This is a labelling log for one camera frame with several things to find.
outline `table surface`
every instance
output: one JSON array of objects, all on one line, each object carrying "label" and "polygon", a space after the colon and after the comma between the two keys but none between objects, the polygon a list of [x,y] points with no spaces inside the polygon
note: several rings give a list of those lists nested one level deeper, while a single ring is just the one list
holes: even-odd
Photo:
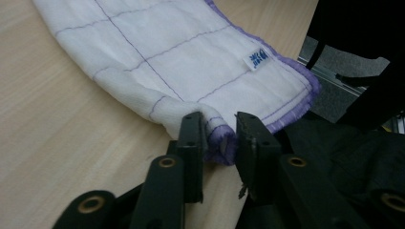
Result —
[{"label": "table surface", "polygon": [[[317,0],[216,0],[245,31],[296,59]],[[51,36],[31,0],[0,1],[0,228],[51,228],[77,196],[141,184],[170,136],[117,102]],[[235,166],[206,163],[185,228],[235,228]]]}]

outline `black plastic part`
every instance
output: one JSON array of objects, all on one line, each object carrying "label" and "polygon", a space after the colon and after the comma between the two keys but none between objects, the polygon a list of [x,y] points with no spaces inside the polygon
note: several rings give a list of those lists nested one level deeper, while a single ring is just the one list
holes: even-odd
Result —
[{"label": "black plastic part", "polygon": [[114,219],[114,228],[126,229],[129,227],[142,187],[143,183],[116,198],[116,204],[112,213]]},{"label": "black plastic part", "polygon": [[53,229],[111,228],[115,197],[107,191],[85,193],[66,208]]},{"label": "black plastic part", "polygon": [[152,161],[129,228],[184,227],[183,173],[178,156],[159,156]]},{"label": "black plastic part", "polygon": [[282,147],[255,115],[238,112],[236,167],[250,197],[257,204],[270,204]]},{"label": "black plastic part", "polygon": [[274,205],[245,208],[235,229],[281,229]]},{"label": "black plastic part", "polygon": [[203,155],[207,150],[203,117],[199,112],[186,115],[181,122],[179,140],[171,141],[168,155],[184,161],[184,202],[203,201]]}]

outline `screw hole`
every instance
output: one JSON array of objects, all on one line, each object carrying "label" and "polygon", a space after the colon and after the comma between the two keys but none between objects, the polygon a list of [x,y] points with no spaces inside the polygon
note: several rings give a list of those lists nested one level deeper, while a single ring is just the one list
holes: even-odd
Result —
[{"label": "screw hole", "polygon": [[292,156],[288,159],[288,163],[295,167],[305,167],[307,162],[298,156]]},{"label": "screw hole", "polygon": [[159,161],[159,166],[162,168],[170,168],[175,166],[176,160],[173,158],[163,158]]},{"label": "screw hole", "polygon": [[405,213],[405,199],[395,194],[382,194],[381,200],[392,209]]},{"label": "screw hole", "polygon": [[80,202],[77,210],[82,214],[90,214],[102,208],[104,202],[105,199],[101,196],[89,197]]}]

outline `purple edge stitching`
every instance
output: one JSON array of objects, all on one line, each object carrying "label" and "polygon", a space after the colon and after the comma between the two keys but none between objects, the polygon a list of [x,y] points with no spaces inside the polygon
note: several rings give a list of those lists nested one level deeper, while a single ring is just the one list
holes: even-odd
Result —
[{"label": "purple edge stitching", "polygon": [[[114,24],[114,22],[111,20],[111,18],[110,18],[110,16],[108,16],[108,14],[105,12],[105,10],[104,10],[104,8],[102,8],[99,4],[98,4],[98,2],[95,0],[95,2],[97,3],[97,5],[101,8],[101,10],[103,11],[103,13],[108,17],[108,19],[109,19],[109,21],[111,22],[111,23],[113,23],[113,25],[118,29],[118,31],[121,33],[121,35],[125,38],[125,40],[141,55],[141,53],[138,51],[138,49],[126,38],[126,36],[122,33],[122,31],[119,29],[119,27],[116,25],[116,24]],[[235,144],[235,142],[236,142],[236,137],[235,137],[235,133],[233,132],[233,130],[232,129],[230,129],[230,127],[229,126],[227,126],[227,125],[223,125],[223,126],[217,126],[212,132],[211,132],[211,134],[210,134],[210,136],[212,136],[212,135],[214,135],[214,134],[216,134],[217,133],[217,131],[219,130],[219,129],[223,129],[223,128],[225,128],[225,129],[227,129],[227,130],[224,130],[224,133],[222,134],[222,135],[219,135],[219,138],[216,138],[216,137],[214,137],[214,138],[211,138],[210,137],[210,139],[209,139],[209,142],[212,142],[213,140],[211,140],[211,139],[218,139],[218,141],[214,141],[214,142],[212,142],[212,144],[211,145],[213,145],[214,147],[212,148],[212,147],[210,147],[210,149],[211,150],[214,150],[214,152],[211,152],[211,154],[213,153],[213,155],[211,155],[211,154],[207,154],[207,155],[205,155],[205,159],[206,160],[214,160],[214,161],[216,161],[216,162],[218,162],[218,163],[221,163],[221,164],[224,164],[224,165],[232,165],[232,164],[234,164],[234,156],[235,156],[235,149],[236,149],[236,144]],[[226,145],[225,145],[225,151],[224,151],[224,154],[221,154],[221,152],[219,152],[219,150],[218,150],[218,147],[219,147],[219,145],[221,144],[221,142],[222,142],[222,140],[224,139],[224,137],[226,137],[227,139],[228,139],[228,141],[226,142]]]},{"label": "purple edge stitching", "polygon": [[[295,71],[297,71],[298,73],[300,73],[301,75],[303,75],[308,81],[309,84],[312,86],[312,90],[309,91],[309,96],[305,99],[304,103],[301,102],[300,104],[298,104],[297,106],[295,106],[288,114],[283,115],[278,121],[268,124],[266,125],[266,127],[271,131],[271,132],[276,132],[277,130],[280,130],[281,128],[284,127],[284,125],[282,124],[282,122],[285,123],[289,123],[290,121],[298,118],[298,116],[296,114],[300,114],[301,112],[308,110],[310,107],[310,104],[312,103],[312,98],[316,97],[319,94],[320,91],[320,85],[319,82],[317,81],[317,79],[315,78],[315,76],[308,71],[307,69],[305,69],[304,66],[301,66],[300,64],[298,64],[296,61],[284,57],[281,54],[279,54],[278,52],[276,52],[272,47],[270,47],[262,38],[252,35],[250,33],[245,32],[242,28],[235,26],[215,5],[215,3],[213,2],[213,0],[204,0],[205,3],[213,10],[215,11],[217,14],[219,14],[223,19],[225,19],[230,25],[232,25],[233,28],[235,28],[236,30],[240,31],[241,33],[245,34],[248,37],[251,37],[259,42],[261,42],[263,45],[265,45],[268,49],[271,50],[271,52],[282,62],[284,62],[285,64],[291,66]],[[214,134],[216,134],[216,132],[219,131],[218,128],[214,128],[214,130],[212,131],[212,133],[209,135],[210,138],[211,136],[213,136]],[[224,137],[232,137],[232,138],[236,138],[235,134],[232,134],[230,132],[225,131],[223,135],[220,135],[220,138],[218,140],[216,140],[216,142],[212,142],[214,143],[214,145],[217,145],[217,147],[219,146],[219,144],[221,144],[221,141],[224,139]],[[226,145],[225,147],[225,155],[229,155],[229,153],[232,154],[232,161],[228,161],[230,164],[234,163],[234,156],[235,156],[235,148],[234,147],[228,147],[228,145]]]}]

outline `folded cloth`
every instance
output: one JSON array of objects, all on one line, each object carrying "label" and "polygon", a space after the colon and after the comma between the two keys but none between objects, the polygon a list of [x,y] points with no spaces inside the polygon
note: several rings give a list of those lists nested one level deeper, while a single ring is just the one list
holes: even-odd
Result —
[{"label": "folded cloth", "polygon": [[86,74],[174,139],[181,119],[201,112],[205,160],[234,163],[237,112],[275,133],[319,92],[307,69],[233,25],[212,0],[33,2]]}]

